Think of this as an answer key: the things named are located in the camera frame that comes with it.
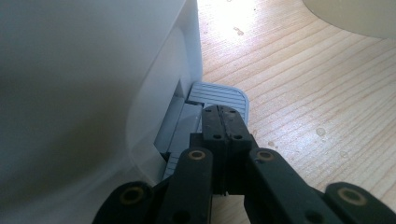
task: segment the wood grain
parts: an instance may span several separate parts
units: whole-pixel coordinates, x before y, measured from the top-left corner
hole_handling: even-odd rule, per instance
[[[302,0],[198,0],[204,81],[250,100],[248,128],[312,187],[359,185],[396,211],[396,40],[318,19]],[[213,223],[248,223],[216,197]]]

